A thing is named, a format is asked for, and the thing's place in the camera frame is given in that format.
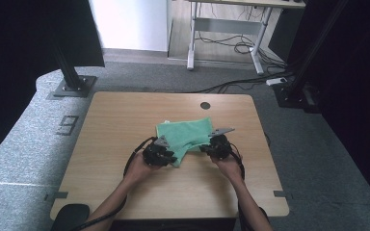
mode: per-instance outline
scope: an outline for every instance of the gray carpet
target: gray carpet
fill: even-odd
[[[107,63],[77,71],[98,77],[88,98],[48,100],[62,74],[40,77],[35,97],[0,145],[0,230],[50,229],[53,195],[96,91],[180,92],[256,77],[237,66],[190,72],[176,64]],[[230,87],[226,93],[252,96],[271,140],[290,207],[287,217],[270,218],[275,230],[370,230],[370,187],[320,115],[280,108],[266,85]],[[79,116],[70,136],[57,135],[64,116]]]

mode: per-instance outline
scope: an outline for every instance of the wooden surface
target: wooden surface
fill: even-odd
[[[208,102],[209,110],[200,103]],[[93,211],[122,179],[132,151],[155,136],[155,126],[210,116],[213,126],[233,127],[226,135],[243,155],[246,184],[269,216],[286,216],[285,198],[253,101],[249,95],[98,92],[89,108],[56,199],[53,219],[66,204]],[[188,152],[179,168],[163,167],[128,196],[117,219],[235,218],[237,199],[209,157]]]
[[[303,2],[303,0],[300,3],[296,3],[293,0],[290,0],[290,1],[282,1],[282,0],[188,0],[188,1],[200,2],[200,3],[290,8],[290,9],[300,9],[300,8],[305,7],[305,3]]]

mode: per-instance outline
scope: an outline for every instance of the wrist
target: wrist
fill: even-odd
[[[245,184],[245,181],[242,179],[242,176],[240,175],[234,175],[234,176],[229,176],[229,181],[230,183],[235,186],[235,185],[244,185]]]
[[[129,190],[133,189],[138,183],[139,182],[137,180],[129,176],[125,176],[120,182],[121,185],[128,188]]]

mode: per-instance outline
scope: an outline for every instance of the round hole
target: round hole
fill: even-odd
[[[202,107],[202,109],[204,110],[208,110],[210,109],[210,104],[208,102],[203,102],[200,104],[200,106]]]

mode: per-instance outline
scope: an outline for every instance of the towel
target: towel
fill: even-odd
[[[157,136],[165,136],[169,151],[174,152],[173,156],[177,160],[172,164],[179,167],[185,153],[202,144],[209,144],[208,137],[212,132],[212,122],[210,117],[193,121],[165,122],[156,126]]]

